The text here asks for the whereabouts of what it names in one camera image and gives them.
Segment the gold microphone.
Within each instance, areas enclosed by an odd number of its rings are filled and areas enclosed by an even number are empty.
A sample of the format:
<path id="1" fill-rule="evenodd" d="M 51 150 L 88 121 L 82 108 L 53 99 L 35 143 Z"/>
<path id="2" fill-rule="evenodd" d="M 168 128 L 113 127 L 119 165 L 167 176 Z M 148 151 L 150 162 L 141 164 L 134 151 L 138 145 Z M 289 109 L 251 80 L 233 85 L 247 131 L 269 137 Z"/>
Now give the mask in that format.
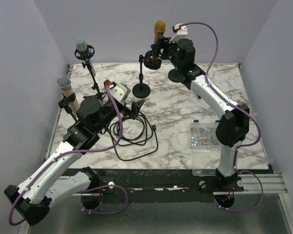
<path id="1" fill-rule="evenodd" d="M 166 23 L 162 20 L 156 21 L 154 26 L 154 43 L 158 41 L 160 36 L 164 35 L 165 31 L 166 31 Z"/>

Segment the black clip microphone stand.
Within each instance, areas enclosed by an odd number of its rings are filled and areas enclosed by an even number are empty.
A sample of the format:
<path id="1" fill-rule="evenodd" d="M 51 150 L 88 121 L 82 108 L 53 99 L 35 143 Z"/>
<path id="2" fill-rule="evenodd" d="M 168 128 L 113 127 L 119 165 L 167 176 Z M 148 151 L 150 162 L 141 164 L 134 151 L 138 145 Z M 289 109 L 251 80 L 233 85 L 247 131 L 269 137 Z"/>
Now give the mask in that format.
<path id="1" fill-rule="evenodd" d="M 176 69 L 171 69 L 168 73 L 168 79 L 174 83 L 185 83 L 185 77 Z"/>

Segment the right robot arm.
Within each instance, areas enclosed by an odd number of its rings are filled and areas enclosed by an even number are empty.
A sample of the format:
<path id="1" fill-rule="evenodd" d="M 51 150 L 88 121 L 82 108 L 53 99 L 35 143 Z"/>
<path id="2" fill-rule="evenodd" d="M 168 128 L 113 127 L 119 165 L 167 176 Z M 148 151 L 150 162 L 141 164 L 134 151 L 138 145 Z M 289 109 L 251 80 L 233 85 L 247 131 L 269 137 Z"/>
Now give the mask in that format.
<path id="1" fill-rule="evenodd" d="M 163 60 L 169 60 L 174 68 L 169 71 L 168 79 L 181 83 L 193 91 L 219 117 L 216 137 L 221 144 L 221 156 L 216 172 L 220 176 L 215 178 L 215 186 L 221 191 L 226 191 L 232 186 L 231 176 L 236 173 L 235 148 L 245 140 L 249 132 L 250 109 L 248 105 L 239 105 L 228 98 L 206 77 L 207 73 L 194 62 L 195 48 L 191 40 L 180 39 L 175 43 L 169 41 L 170 38 L 160 36 L 151 46 L 151 68 L 157 70 Z"/>

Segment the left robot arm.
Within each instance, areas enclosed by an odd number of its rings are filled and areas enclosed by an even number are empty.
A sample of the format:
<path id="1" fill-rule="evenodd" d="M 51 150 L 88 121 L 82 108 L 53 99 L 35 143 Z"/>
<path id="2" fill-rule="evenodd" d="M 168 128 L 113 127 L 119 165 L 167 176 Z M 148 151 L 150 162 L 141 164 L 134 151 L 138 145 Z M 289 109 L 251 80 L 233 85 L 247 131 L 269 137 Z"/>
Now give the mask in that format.
<path id="1" fill-rule="evenodd" d="M 77 110 L 78 121 L 69 127 L 55 152 L 24 182 L 9 185 L 4 194 L 12 204 L 9 223 L 16 210 L 25 222 L 34 226 L 41 222 L 51 207 L 60 199 L 75 192 L 86 190 L 92 193 L 98 189 L 98 180 L 89 169 L 81 170 L 66 185 L 60 185 L 57 179 L 86 153 L 93 153 L 92 147 L 100 139 L 99 133 L 114 119 L 129 116 L 135 119 L 144 104 L 144 100 L 132 102 L 131 108 L 124 101 L 114 97 L 101 105 L 95 97 L 85 98 Z"/>

